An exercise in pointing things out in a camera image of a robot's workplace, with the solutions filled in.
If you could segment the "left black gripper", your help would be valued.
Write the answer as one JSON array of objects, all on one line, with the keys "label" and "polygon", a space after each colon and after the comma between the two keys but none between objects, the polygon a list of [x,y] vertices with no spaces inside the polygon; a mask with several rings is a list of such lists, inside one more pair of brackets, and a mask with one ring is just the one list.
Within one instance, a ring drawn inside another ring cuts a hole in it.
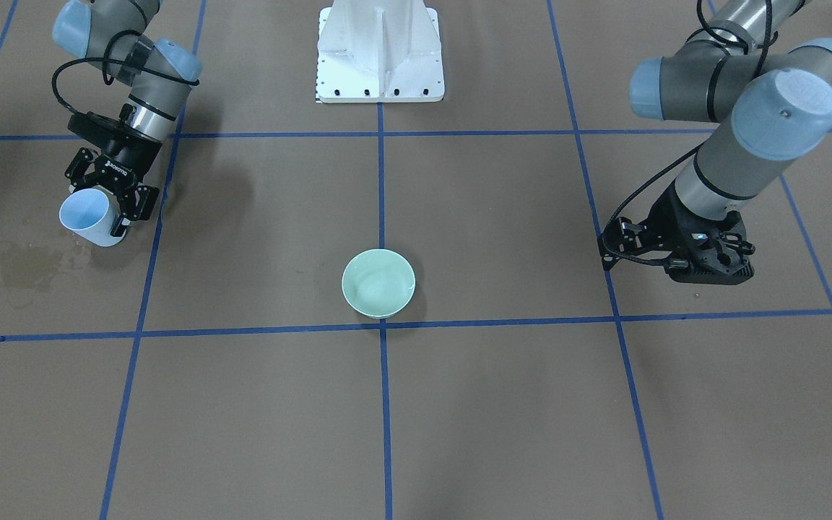
[{"label": "left black gripper", "polygon": [[608,272],[621,261],[651,266],[647,251],[669,251],[667,271],[748,271],[749,240],[742,214],[707,220],[691,212],[673,184],[654,202],[640,224],[613,217],[597,239],[600,261]]}]

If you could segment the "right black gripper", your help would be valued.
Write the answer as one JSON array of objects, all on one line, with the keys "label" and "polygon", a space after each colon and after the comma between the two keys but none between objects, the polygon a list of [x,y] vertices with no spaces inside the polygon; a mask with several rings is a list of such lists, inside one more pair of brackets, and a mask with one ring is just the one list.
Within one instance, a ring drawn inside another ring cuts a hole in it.
[{"label": "right black gripper", "polygon": [[161,144],[121,121],[93,112],[70,116],[67,128],[97,149],[80,147],[65,170],[70,194],[85,189],[118,192],[118,216],[110,235],[121,238],[132,222],[152,216],[159,188],[147,186],[148,174]]}]

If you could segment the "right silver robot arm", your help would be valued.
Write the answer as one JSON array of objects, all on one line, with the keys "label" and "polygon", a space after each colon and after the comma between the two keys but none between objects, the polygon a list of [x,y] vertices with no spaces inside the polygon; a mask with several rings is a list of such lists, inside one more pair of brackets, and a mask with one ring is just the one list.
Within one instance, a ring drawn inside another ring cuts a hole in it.
[{"label": "right silver robot arm", "polygon": [[[98,230],[101,237],[92,242],[99,246],[118,243],[130,224],[152,216],[160,191],[145,176],[204,68],[177,43],[145,35],[161,7],[160,1],[69,1],[53,24],[53,41],[72,60],[53,73],[51,89],[70,112],[67,129],[86,142],[65,177],[74,194],[89,190],[113,197],[95,222],[73,227],[86,236]],[[80,111],[60,95],[60,73],[80,64],[98,69],[106,85],[129,87],[118,116]]]}]

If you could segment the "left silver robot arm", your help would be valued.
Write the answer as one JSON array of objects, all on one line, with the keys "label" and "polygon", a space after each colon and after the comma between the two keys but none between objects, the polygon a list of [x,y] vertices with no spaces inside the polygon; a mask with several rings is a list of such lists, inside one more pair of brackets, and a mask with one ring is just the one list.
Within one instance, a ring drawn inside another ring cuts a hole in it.
[{"label": "left silver robot arm", "polygon": [[598,237],[605,271],[621,261],[660,267],[681,283],[749,280],[755,247],[742,208],[832,129],[832,38],[788,53],[771,47],[802,1],[730,1],[672,56],[638,65],[628,85],[634,114],[716,123],[677,158],[677,177],[634,222],[616,209]]}]

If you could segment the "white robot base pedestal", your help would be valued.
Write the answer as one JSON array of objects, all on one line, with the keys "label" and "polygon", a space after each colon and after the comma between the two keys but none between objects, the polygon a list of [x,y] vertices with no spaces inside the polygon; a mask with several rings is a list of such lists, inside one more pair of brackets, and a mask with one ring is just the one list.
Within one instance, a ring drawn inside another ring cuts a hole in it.
[{"label": "white robot base pedestal", "polygon": [[423,1],[334,1],[319,12],[320,103],[434,103],[445,97],[439,16]]}]

